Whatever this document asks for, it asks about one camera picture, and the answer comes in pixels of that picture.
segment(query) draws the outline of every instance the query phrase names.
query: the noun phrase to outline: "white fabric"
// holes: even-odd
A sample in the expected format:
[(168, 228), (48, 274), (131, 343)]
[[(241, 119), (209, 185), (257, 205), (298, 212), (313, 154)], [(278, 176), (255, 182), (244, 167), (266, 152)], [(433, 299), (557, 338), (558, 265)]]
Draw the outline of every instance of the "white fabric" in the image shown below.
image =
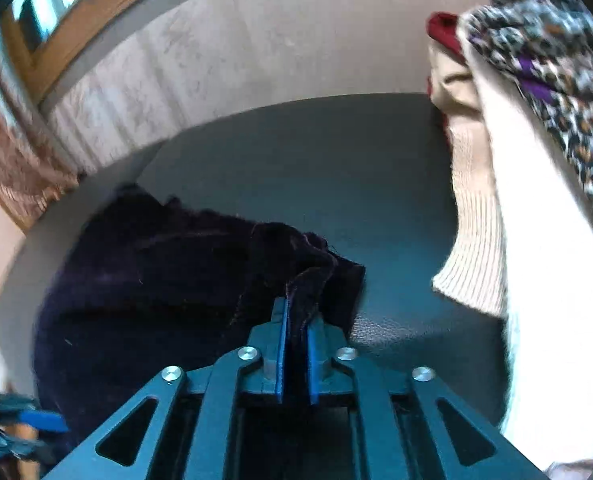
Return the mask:
[(505, 437), (539, 468), (593, 458), (593, 229), (514, 84), (458, 37), (489, 130), (507, 261)]

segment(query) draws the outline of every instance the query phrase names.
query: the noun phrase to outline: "silver screw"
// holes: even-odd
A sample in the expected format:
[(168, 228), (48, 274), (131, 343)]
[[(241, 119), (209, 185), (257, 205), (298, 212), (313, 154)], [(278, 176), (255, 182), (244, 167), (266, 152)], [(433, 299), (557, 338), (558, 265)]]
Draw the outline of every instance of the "silver screw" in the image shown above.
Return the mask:
[(337, 359), (340, 361), (352, 361), (358, 357), (358, 350), (349, 346), (343, 346), (337, 350)]
[(412, 378), (419, 383), (427, 383), (436, 377), (436, 374), (432, 368), (426, 366), (419, 366), (412, 370)]
[(239, 349), (239, 359), (243, 361), (251, 361), (257, 355), (259, 355), (259, 351), (254, 346), (244, 346)]
[(163, 368), (161, 377), (168, 383), (171, 383), (172, 381), (176, 381), (182, 373), (183, 370), (181, 370), (178, 366), (168, 366)]

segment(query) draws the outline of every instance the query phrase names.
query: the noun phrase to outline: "clothing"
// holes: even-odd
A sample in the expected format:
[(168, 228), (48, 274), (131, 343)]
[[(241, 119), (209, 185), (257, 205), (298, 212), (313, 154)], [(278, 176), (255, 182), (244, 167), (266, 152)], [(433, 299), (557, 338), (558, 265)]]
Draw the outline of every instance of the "clothing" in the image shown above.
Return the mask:
[(502, 432), (546, 469), (593, 457), (593, 228), (542, 122), (468, 41), (471, 19), (460, 18), (458, 38), (505, 227), (511, 377)]
[(479, 97), (469, 68), (452, 47), (454, 42), (458, 44), (456, 21), (454, 14), (442, 12), (432, 15), (427, 25), (428, 33), (432, 30), (434, 37), (441, 38), (441, 43), (429, 42), (431, 100), (447, 119), (446, 131), (452, 146), (452, 186), (458, 211), (454, 247), (432, 284), (460, 303), (486, 314), (503, 316), (503, 224)]
[[(37, 390), (71, 430), (63, 452), (164, 367), (208, 366), (244, 345), (276, 297), (291, 313), (286, 360), (305, 363), (316, 312), (349, 333), (363, 274), (315, 234), (122, 189), (83, 230), (36, 324)], [(305, 381), (289, 369), (298, 377), (286, 380)]]
[(593, 206), (593, 16), (580, 0), (492, 2), (468, 40), (518, 86)]

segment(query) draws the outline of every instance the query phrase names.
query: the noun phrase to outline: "brown curtain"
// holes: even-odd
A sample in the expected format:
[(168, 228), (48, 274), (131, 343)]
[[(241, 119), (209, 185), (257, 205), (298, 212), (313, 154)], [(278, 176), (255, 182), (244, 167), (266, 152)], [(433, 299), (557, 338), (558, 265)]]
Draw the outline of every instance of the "brown curtain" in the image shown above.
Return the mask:
[(0, 204), (29, 228), (66, 190), (77, 185), (67, 155), (30, 101), (0, 34)]

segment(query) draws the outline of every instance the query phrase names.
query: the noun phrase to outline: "patterned garment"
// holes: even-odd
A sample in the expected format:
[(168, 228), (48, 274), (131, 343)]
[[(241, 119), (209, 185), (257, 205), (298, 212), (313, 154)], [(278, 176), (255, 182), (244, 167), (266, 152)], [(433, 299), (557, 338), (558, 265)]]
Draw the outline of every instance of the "patterned garment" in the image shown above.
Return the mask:
[(470, 43), (516, 83), (593, 204), (593, 16), (580, 0), (491, 0)]

